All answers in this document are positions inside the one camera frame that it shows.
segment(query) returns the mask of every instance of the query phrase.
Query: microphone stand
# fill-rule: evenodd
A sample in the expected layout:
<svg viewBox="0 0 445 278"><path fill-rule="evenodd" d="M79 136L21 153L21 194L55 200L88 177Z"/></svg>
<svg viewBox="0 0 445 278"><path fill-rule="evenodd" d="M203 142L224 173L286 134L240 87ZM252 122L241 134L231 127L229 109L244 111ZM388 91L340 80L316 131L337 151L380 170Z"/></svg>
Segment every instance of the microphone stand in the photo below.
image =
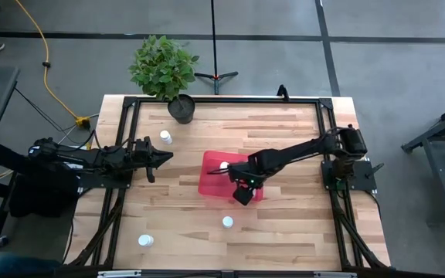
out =
<svg viewBox="0 0 445 278"><path fill-rule="evenodd" d="M216 52L216 23L214 20L214 0L210 1L210 7L212 12L212 45L214 48L214 75L205 73L195 73L195 76L209 78L214 82L214 94L219 95L219 81L225 77L237 76L238 72L224 73L221 75L217 74L217 52Z"/></svg>

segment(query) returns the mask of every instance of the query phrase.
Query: concrete floor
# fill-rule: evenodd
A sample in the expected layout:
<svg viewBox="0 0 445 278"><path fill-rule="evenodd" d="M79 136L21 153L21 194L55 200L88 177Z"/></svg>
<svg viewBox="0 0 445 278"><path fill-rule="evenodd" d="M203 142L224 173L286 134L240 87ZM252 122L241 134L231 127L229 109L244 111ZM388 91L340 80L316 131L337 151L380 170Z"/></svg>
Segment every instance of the concrete floor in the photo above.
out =
<svg viewBox="0 0 445 278"><path fill-rule="evenodd" d="M209 34L210 5L203 0L22 1L46 31ZM12 1L0 1L0 30L34 31ZM445 37L445 0L323 0L331 36ZM235 35L320 35L314 0L216 1L218 33ZM21 69L18 88L65 126L71 117L42 85L40 39L0 39L7 45L0 66ZM212 73L210 41L181 41L200 55L197 70ZM49 83L72 110L98 112L106 93L138 93L127 67L140 40L49 39L53 68ZM332 43L341 95L353 97L358 120L378 172L382 224L392 265L400 270L445 274L445 226L425 220L437 209L436 186L425 154L399 146L425 131L445 111L445 44ZM240 75L221 94L274 95L280 84L290 94L330 96L321 42L220 41L219 73ZM211 94L203 81L187 93ZM21 119L30 117L33 127ZM0 124L0 142L24 153L37 138L63 135L15 94ZM87 134L73 132L76 140ZM8 221L12 243L24 255L60 259L71 214L61 219L29 216Z"/></svg>

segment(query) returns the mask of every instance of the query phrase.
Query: wooden tabletop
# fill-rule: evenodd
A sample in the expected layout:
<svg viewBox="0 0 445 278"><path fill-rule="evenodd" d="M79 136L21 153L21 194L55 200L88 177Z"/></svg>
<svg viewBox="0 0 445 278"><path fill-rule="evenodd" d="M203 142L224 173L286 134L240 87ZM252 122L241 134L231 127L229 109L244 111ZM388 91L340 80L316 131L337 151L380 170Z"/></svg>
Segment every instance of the wooden tabletop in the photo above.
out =
<svg viewBox="0 0 445 278"><path fill-rule="evenodd" d="M114 144L123 97L104 97L97 124L103 146ZM352 98L336 97L333 103L338 126L358 126ZM171 145L162 143L163 130L170 132ZM147 181L145 171L135 172L124 203L114 268L340 269L331 200L321 182L321 157L288 165L265 182L264 200L248 206L203 197L197 190L204 151L251 154L317 137L313 105L197 103L193 122L181 125L169 115L165 103L143 103L137 137L144 136L174 157L154 170L154 184ZM96 232L103 197L104 190L98 188L79 200L67 261ZM389 265L379 211L371 196L352 192L352 204L358 232ZM233 217L231 229L223 228L224 216ZM152 247L138 245L142 234L154 237ZM347 248L353 261L351 244Z"/></svg>

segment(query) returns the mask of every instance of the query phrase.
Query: black flower pot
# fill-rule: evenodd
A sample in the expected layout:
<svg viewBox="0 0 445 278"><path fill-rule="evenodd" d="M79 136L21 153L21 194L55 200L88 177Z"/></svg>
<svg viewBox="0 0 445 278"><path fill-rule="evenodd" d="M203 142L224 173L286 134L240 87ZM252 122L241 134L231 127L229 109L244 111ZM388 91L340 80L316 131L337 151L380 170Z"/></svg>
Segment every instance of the black flower pot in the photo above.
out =
<svg viewBox="0 0 445 278"><path fill-rule="evenodd" d="M195 101L189 95L180 94L168 103L168 111L180 124L188 124L193 120Z"/></svg>

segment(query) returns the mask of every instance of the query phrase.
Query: pink container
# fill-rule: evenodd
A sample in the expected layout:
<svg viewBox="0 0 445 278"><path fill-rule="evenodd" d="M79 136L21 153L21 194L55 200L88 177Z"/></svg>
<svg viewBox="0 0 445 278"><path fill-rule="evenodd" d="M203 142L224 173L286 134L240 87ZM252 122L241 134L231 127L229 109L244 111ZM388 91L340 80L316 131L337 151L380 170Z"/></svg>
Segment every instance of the pink container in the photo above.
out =
<svg viewBox="0 0 445 278"><path fill-rule="evenodd" d="M228 174L209 175L210 171L219 169L222 162L236 163L248 161L246 154L233 154L221 151L206 151L202 161L202 171L199 179L199 193L206 196L222 197L233 200L236 183L229 180ZM251 202L263 199L263 190L258 189Z"/></svg>

